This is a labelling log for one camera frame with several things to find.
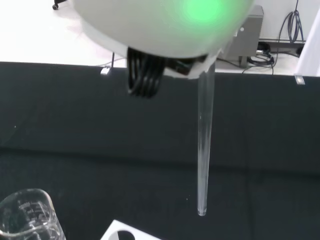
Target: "black circle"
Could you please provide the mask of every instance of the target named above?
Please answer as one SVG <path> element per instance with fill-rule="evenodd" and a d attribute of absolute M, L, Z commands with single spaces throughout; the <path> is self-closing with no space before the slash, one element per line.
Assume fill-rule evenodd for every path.
<path fill-rule="evenodd" d="M 129 231 L 118 231 L 119 240 L 135 240 L 133 234 Z"/>

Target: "white wall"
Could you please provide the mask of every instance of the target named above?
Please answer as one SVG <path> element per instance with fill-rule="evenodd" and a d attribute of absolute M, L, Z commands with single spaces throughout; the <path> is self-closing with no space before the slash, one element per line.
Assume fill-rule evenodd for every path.
<path fill-rule="evenodd" d="M 264 19 L 260 39 L 278 40 L 281 25 L 285 17 L 296 8 L 297 0 L 255 0 L 264 11 Z M 300 13 L 304 38 L 307 39 L 311 26 L 320 8 L 320 0 L 299 0 Z M 288 40 L 287 23 L 284 25 L 281 40 Z"/>

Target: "white floor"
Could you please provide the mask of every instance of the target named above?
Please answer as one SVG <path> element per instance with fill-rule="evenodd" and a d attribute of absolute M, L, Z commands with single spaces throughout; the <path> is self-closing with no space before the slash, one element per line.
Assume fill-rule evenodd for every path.
<path fill-rule="evenodd" d="M 68 2 L 52 9 L 53 0 L 4 0 L 0 8 L 0 62 L 99 66 L 112 52 L 91 41 L 82 31 L 78 15 Z M 293 75 L 298 58 L 279 54 L 274 74 Z M 114 63 L 125 67 L 126 60 Z M 243 69 L 218 61 L 217 72 L 241 73 Z M 254 67 L 247 74 L 271 74 Z"/>

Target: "glass beaker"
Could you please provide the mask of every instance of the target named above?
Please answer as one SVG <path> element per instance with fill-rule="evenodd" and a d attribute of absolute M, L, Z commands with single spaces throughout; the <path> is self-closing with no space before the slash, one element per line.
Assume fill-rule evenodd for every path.
<path fill-rule="evenodd" d="M 0 238 L 66 240 L 48 193 L 25 189 L 0 202 Z"/>

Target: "black cable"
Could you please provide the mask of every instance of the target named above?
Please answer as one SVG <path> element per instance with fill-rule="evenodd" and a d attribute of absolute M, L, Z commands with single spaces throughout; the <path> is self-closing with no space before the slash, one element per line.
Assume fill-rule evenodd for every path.
<path fill-rule="evenodd" d="M 231 61 L 224 60 L 224 59 L 222 59 L 222 58 L 217 58 L 216 60 L 217 60 L 217 61 L 221 61 L 221 62 L 225 62 L 225 63 L 230 64 L 230 65 L 232 65 L 232 66 L 235 66 L 235 67 L 237 67 L 237 68 L 241 68 L 239 65 L 237 65 L 237 64 L 235 64 L 235 63 L 233 63 L 233 62 L 231 62 Z"/>
<path fill-rule="evenodd" d="M 159 90 L 166 63 L 163 57 L 143 53 L 129 47 L 127 50 L 129 94 L 146 98 L 153 97 Z"/>
<path fill-rule="evenodd" d="M 120 61 L 120 60 L 123 60 L 123 59 L 126 59 L 125 57 L 121 57 L 121 58 L 118 58 L 116 60 L 113 60 L 113 62 L 117 62 L 117 61 Z M 109 61 L 107 63 L 104 63 L 104 64 L 100 64 L 100 65 L 96 65 L 97 67 L 107 67 L 108 64 L 112 64 L 112 61 Z"/>
<path fill-rule="evenodd" d="M 290 43 L 293 44 L 293 43 L 295 43 L 297 41 L 299 33 L 301 33 L 302 42 L 305 41 L 304 32 L 303 32 L 303 29 L 302 29 L 302 24 L 301 24 L 301 19 L 300 19 L 300 14 L 299 14 L 299 11 L 297 10 L 298 9 L 298 3 L 299 3 L 299 0 L 296 0 L 295 10 L 290 12 L 285 17 L 285 19 L 284 19 L 284 21 L 282 23 L 282 26 L 281 26 L 281 29 L 280 29 L 280 33 L 279 33 L 279 38 L 278 38 L 278 44 L 280 43 L 281 33 L 282 33 L 282 30 L 284 29 L 284 26 L 285 26 L 285 23 L 286 23 L 287 19 L 288 19 L 288 35 L 289 35 Z M 292 37 L 294 22 L 295 22 L 295 29 L 294 29 L 294 34 L 293 34 L 293 37 Z M 273 67 L 275 67 L 276 64 L 277 64 L 278 55 L 279 55 L 279 47 L 276 50 L 276 57 L 275 57 L 275 61 L 274 61 Z"/>
<path fill-rule="evenodd" d="M 274 66 L 273 66 L 273 64 L 275 63 L 274 57 L 271 56 L 269 53 L 263 54 L 261 56 L 264 56 L 268 59 L 260 57 L 260 56 L 256 56 L 255 58 L 263 60 L 263 61 L 258 61 L 258 60 L 253 60 L 251 57 L 248 57 L 247 58 L 248 63 L 252 64 L 253 66 L 247 67 L 245 70 L 243 70 L 242 73 L 244 74 L 245 71 L 247 71 L 251 68 L 259 67 L 259 68 L 268 68 L 268 69 L 271 68 L 272 75 L 274 75 L 274 73 L 275 73 Z"/>
<path fill-rule="evenodd" d="M 276 54 L 277 52 L 276 51 L 271 51 L 270 53 L 271 54 Z M 286 55 L 290 55 L 290 56 L 299 58 L 299 56 L 297 54 L 294 54 L 294 53 L 292 53 L 290 51 L 279 51 L 278 54 L 286 54 Z"/>
<path fill-rule="evenodd" d="M 112 61 L 111 61 L 111 67 L 114 67 L 114 62 L 115 62 L 115 52 L 112 53 Z"/>

